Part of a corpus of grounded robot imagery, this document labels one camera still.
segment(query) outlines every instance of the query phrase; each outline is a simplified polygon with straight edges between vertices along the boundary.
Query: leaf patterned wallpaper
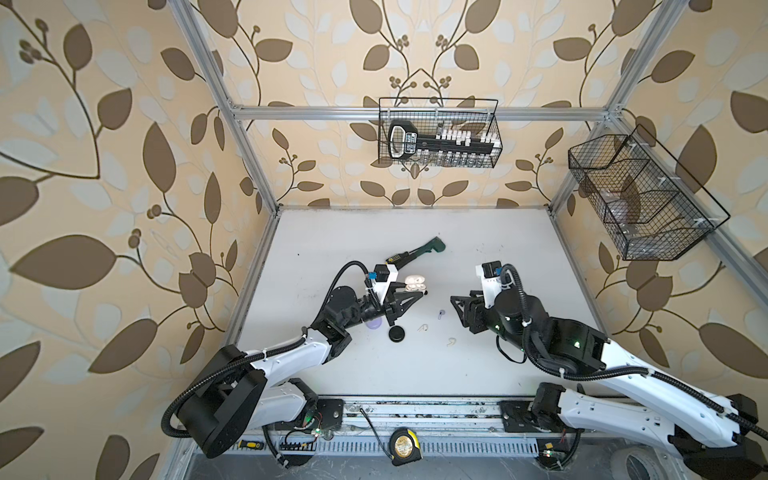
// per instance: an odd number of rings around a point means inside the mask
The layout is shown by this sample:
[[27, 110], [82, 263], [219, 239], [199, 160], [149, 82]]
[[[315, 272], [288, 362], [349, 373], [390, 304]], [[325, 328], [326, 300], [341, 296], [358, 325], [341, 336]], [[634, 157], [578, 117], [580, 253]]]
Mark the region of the leaf patterned wallpaper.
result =
[[169, 8], [0, 0], [0, 31], [0, 477], [150, 478], [266, 212]]
[[500, 122], [495, 168], [444, 168], [377, 159], [370, 123], [246, 126], [278, 203], [310, 207], [540, 207], [560, 187], [568, 148], [588, 134], [577, 121]]
[[[723, 228], [766, 268], [767, 27], [764, 2], [691, 2], [625, 112], [725, 205]], [[768, 406], [768, 313], [705, 243], [674, 262], [624, 262], [581, 192], [559, 220], [622, 346], [700, 388]]]
[[191, 0], [230, 96], [360, 106], [363, 97], [600, 107], [660, 1]]

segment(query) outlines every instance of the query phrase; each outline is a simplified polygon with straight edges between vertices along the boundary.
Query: black wire mesh basket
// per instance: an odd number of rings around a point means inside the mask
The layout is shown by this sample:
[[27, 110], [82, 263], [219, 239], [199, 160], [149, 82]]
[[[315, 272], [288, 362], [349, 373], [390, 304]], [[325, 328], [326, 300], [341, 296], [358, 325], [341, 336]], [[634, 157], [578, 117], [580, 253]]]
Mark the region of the black wire mesh basket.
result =
[[[674, 160], [674, 173], [650, 154], [656, 146]], [[568, 168], [624, 260], [676, 260], [730, 218], [642, 125], [629, 135], [603, 135], [572, 147]], [[705, 213], [703, 201], [717, 212]]]
[[380, 98], [379, 162], [493, 168], [504, 147], [497, 106], [483, 98]]

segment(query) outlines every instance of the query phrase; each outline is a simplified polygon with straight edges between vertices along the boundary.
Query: black mounting plate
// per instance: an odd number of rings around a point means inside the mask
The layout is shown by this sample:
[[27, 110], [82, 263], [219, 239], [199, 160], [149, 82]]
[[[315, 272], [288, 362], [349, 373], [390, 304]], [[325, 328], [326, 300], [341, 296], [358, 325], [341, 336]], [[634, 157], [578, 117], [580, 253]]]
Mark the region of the black mounting plate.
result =
[[338, 430], [344, 419], [344, 401], [341, 399], [320, 399], [317, 401], [317, 412], [322, 415], [321, 430]]

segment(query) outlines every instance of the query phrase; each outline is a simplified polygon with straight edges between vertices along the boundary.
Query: white work surface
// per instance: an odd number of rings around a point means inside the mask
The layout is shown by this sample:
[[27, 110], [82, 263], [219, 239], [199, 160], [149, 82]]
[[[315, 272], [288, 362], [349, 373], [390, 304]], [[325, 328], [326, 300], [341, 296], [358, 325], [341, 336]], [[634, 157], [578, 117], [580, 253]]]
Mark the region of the white work surface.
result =
[[[496, 350], [493, 333], [472, 335], [462, 327], [449, 301], [480, 290], [475, 265], [500, 260], [515, 265], [525, 291], [539, 297], [550, 315], [595, 326], [545, 210], [284, 211], [237, 345], [262, 349], [295, 339], [315, 319], [344, 263], [359, 260], [372, 271], [433, 237], [441, 238], [445, 251], [426, 253], [399, 273], [399, 280], [423, 275], [429, 292], [397, 320], [405, 339], [389, 340], [385, 320], [378, 329], [354, 326], [339, 357], [296, 376], [320, 395], [340, 396], [529, 396], [540, 382], [573, 388], [530, 362], [509, 362]], [[362, 281], [353, 267], [338, 285], [361, 295]], [[440, 310], [445, 314], [438, 319]], [[502, 348], [522, 357], [509, 343]], [[587, 386], [587, 392], [610, 390]]]

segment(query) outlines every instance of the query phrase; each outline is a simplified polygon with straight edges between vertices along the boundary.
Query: black bottle cap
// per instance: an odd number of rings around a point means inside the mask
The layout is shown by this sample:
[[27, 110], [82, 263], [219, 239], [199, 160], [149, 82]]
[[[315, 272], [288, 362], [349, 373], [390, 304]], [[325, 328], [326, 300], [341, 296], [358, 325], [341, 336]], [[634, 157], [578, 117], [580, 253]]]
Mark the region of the black bottle cap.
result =
[[389, 329], [389, 339], [394, 343], [402, 342], [402, 339], [406, 337], [406, 331], [402, 329], [400, 325], [395, 325]]

